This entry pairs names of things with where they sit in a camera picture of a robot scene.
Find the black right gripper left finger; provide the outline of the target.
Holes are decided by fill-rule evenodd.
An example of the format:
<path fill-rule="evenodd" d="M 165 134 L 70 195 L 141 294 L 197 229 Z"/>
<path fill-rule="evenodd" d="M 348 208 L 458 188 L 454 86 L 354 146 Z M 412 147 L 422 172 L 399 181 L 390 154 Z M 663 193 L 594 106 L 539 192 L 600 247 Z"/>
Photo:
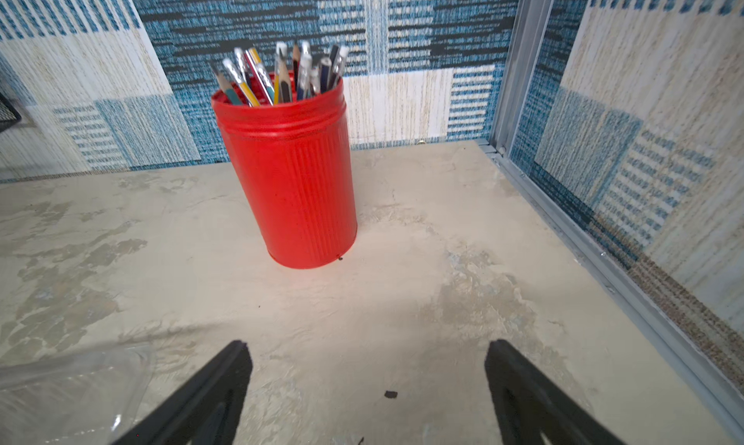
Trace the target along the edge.
<path fill-rule="evenodd" d="M 228 343 L 118 444 L 232 444 L 253 363 L 248 345 Z"/>

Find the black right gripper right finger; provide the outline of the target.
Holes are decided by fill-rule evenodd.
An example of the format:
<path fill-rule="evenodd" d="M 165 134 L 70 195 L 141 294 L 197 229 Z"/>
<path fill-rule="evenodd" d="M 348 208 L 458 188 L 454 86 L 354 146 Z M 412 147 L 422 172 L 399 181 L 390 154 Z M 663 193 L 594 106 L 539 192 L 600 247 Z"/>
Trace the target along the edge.
<path fill-rule="evenodd" d="M 484 361 L 505 444 L 620 444 L 507 340 L 490 342 Z"/>

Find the clear box of red grapes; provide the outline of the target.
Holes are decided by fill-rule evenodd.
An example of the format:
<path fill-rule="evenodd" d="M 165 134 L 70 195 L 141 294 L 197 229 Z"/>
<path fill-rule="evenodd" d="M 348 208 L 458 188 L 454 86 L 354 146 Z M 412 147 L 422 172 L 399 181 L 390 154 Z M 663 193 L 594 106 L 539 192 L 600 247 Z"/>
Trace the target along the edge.
<path fill-rule="evenodd" d="M 112 444 L 136 420 L 154 373 L 148 344 L 1 369 L 3 444 Z"/>

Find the red pencil cup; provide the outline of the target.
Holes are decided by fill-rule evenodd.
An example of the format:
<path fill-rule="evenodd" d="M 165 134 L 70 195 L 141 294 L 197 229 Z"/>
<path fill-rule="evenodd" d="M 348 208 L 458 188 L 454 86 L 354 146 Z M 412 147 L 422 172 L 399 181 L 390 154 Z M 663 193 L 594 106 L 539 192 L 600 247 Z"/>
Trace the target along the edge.
<path fill-rule="evenodd" d="M 211 106 L 271 258 L 292 269 L 340 259 L 358 233 L 344 85 L 255 108 L 217 91 Z"/>

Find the pencils in red cup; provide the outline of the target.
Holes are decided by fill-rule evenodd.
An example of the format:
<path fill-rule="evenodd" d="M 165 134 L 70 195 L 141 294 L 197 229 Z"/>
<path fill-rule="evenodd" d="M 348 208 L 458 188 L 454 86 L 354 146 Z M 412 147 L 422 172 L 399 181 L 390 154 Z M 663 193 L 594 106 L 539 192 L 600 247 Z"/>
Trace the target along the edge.
<path fill-rule="evenodd" d="M 289 47 L 275 44 L 273 71 L 269 72 L 255 48 L 234 49 L 232 57 L 210 67 L 218 88 L 233 106 L 252 108 L 308 100 L 334 90 L 345 74 L 350 48 L 334 45 L 315 59 L 310 43 Z"/>

